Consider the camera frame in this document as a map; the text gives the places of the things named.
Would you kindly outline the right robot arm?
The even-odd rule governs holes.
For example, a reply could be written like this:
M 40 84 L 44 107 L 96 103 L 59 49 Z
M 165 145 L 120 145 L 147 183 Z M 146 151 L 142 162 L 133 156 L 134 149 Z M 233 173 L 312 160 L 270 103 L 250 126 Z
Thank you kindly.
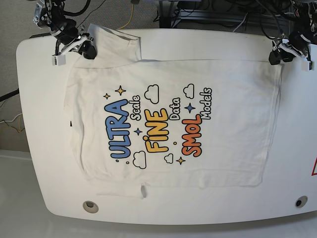
M 89 5 L 88 0 L 80 11 L 69 12 L 64 10 L 63 0 L 37 1 L 33 22 L 41 29 L 48 27 L 50 34 L 56 38 L 54 65 L 64 64 L 67 52 L 76 52 L 88 60 L 93 60 L 97 56 L 93 37 L 89 33 L 80 33 L 76 21 L 72 19 L 83 14 Z

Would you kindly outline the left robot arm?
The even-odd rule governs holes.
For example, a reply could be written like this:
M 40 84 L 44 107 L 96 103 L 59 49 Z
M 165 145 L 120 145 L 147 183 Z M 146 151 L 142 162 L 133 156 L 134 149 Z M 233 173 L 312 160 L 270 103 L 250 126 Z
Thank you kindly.
M 260 12 L 259 23 L 263 34 L 271 40 L 272 50 L 269 54 L 268 61 L 271 65 L 292 62 L 298 58 L 303 63 L 304 70 L 314 69 L 311 46 L 317 44 L 317 2 L 315 0 L 292 0 L 293 16 L 287 15 L 278 7 L 274 1 L 264 3 L 259 0 L 257 3 L 273 17 L 277 34 L 274 37 L 265 33 L 262 25 L 263 12 Z M 286 34 L 279 23 L 278 16 L 290 21 L 294 28 Z

